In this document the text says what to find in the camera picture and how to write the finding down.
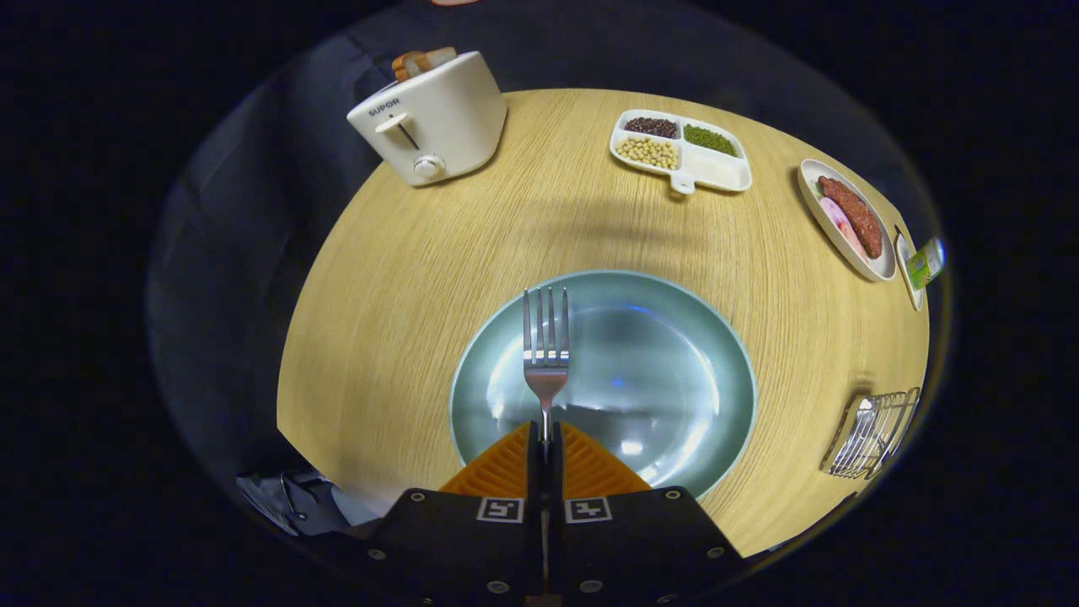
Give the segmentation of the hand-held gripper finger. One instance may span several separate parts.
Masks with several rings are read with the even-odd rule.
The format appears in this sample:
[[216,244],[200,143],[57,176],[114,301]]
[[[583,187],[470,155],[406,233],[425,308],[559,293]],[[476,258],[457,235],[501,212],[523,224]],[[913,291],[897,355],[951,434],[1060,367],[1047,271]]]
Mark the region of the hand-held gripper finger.
[[745,558],[682,486],[651,487],[571,424],[548,445],[548,590],[563,602],[697,602]]
[[367,537],[370,583],[401,602],[524,602],[545,585],[547,458],[527,423],[442,488],[404,491]]

